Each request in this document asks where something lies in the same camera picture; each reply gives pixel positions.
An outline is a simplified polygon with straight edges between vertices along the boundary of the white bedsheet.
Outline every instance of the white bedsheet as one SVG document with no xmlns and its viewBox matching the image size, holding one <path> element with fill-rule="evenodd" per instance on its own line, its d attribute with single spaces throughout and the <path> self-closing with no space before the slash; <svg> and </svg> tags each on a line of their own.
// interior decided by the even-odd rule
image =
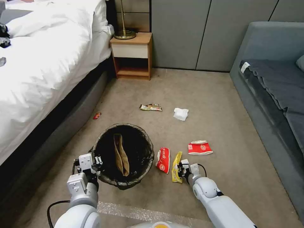
<svg viewBox="0 0 304 228">
<path fill-rule="evenodd" d="M 109 27 L 98 24 L 92 32 L 96 4 L 103 8 L 105 0 L 85 2 L 35 3 L 34 12 L 7 24 L 13 38 L 10 47 L 0 48 L 0 58 L 7 59 L 0 67 L 0 165 L 88 72 L 110 56 Z"/>
</svg>

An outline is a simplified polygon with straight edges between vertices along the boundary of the small red wrapper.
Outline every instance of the small red wrapper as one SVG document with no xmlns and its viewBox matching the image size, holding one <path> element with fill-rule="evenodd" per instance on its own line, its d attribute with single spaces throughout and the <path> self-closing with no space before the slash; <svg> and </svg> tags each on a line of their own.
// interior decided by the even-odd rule
<svg viewBox="0 0 304 228">
<path fill-rule="evenodd" d="M 100 116 L 101 116 L 101 112 L 97 112 L 93 117 L 93 119 L 98 119 Z"/>
<path fill-rule="evenodd" d="M 213 151 L 206 140 L 193 141 L 188 144 L 188 154 L 190 155 L 207 155 L 212 153 Z"/>
<path fill-rule="evenodd" d="M 170 149 L 162 147 L 158 151 L 157 158 L 158 162 L 155 164 L 155 166 L 168 174 L 170 169 Z"/>
</svg>

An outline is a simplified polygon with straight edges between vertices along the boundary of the nightstand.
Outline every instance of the nightstand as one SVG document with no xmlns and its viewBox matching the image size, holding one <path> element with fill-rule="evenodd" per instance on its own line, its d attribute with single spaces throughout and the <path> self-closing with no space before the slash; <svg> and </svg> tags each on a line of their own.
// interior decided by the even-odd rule
<svg viewBox="0 0 304 228">
<path fill-rule="evenodd" d="M 117 78 L 150 80 L 152 33 L 137 33 L 129 40 L 110 40 Z"/>
</svg>

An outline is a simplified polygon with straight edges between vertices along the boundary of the white drawer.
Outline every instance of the white drawer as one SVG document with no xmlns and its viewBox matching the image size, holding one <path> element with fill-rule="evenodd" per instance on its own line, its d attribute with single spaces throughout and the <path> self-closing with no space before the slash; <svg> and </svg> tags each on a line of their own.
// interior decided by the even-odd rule
<svg viewBox="0 0 304 228">
<path fill-rule="evenodd" d="M 148 46 L 137 44 L 112 44 L 114 57 L 148 58 Z"/>
</svg>

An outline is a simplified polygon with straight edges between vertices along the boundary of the black trash bag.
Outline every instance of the black trash bag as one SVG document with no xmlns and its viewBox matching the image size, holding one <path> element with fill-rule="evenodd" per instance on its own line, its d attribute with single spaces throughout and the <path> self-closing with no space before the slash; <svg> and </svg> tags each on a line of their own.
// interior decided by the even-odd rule
<svg viewBox="0 0 304 228">
<path fill-rule="evenodd" d="M 123 137 L 123 148 L 130 165 L 128 176 L 123 176 L 116 166 L 114 134 L 121 134 Z M 121 190 L 140 183 L 154 160 L 153 144 L 147 133 L 129 123 L 114 124 L 106 129 L 96 140 L 92 152 L 94 156 L 100 156 L 103 162 L 98 178 Z"/>
</svg>

